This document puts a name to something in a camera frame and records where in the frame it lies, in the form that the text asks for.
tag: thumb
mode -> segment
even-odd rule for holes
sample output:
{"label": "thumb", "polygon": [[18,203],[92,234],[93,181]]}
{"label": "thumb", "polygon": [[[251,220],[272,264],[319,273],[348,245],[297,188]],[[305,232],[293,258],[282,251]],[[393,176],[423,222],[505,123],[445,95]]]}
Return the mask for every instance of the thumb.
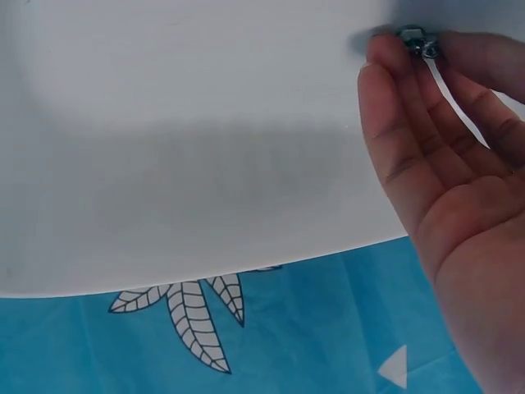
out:
{"label": "thumb", "polygon": [[459,73],[487,88],[525,103],[525,44],[495,34],[440,35],[448,63]]}

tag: blue fabric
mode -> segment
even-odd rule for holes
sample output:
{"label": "blue fabric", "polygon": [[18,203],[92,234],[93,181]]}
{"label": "blue fabric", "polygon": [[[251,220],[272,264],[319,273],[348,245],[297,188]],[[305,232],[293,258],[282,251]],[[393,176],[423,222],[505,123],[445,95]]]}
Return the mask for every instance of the blue fabric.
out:
{"label": "blue fabric", "polygon": [[[134,306],[127,300],[140,293],[120,295],[126,300],[119,293],[0,300],[0,392],[481,392],[450,341],[407,239],[230,276],[230,289],[236,278],[242,292],[237,304],[230,302],[232,311],[228,295],[205,281],[153,289],[149,302],[143,297]],[[188,305],[202,300],[213,333],[201,350],[215,360],[212,366],[198,346],[206,336],[194,343],[191,332],[182,331],[191,320]],[[118,313],[135,306],[144,308]],[[180,335],[190,338],[195,354]],[[408,354],[406,389],[378,373],[401,346]]]}

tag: white triangle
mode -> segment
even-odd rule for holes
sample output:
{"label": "white triangle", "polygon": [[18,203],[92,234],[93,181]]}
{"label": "white triangle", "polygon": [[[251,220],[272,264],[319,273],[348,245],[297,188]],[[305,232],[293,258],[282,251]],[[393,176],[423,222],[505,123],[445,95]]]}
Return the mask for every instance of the white triangle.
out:
{"label": "white triangle", "polygon": [[377,372],[399,387],[407,388],[407,346],[403,345],[396,350]]}

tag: fingernail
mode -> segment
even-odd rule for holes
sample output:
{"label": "fingernail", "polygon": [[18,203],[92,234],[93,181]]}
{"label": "fingernail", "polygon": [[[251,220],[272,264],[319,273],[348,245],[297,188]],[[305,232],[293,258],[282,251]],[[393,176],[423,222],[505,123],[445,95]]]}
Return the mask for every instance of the fingernail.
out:
{"label": "fingernail", "polygon": [[365,68],[367,67],[370,67],[373,63],[370,63],[370,62],[366,62],[364,63],[362,66],[361,66],[361,71],[364,70]]}

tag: metal nut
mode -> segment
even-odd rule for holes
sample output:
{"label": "metal nut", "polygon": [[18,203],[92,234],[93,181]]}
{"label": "metal nut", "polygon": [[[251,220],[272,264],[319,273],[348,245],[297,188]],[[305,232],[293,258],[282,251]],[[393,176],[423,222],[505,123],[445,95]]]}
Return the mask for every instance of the metal nut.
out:
{"label": "metal nut", "polygon": [[435,59],[441,54],[437,45],[437,37],[434,34],[427,34],[420,26],[403,26],[397,30],[397,36],[401,38],[408,51],[413,55]]}

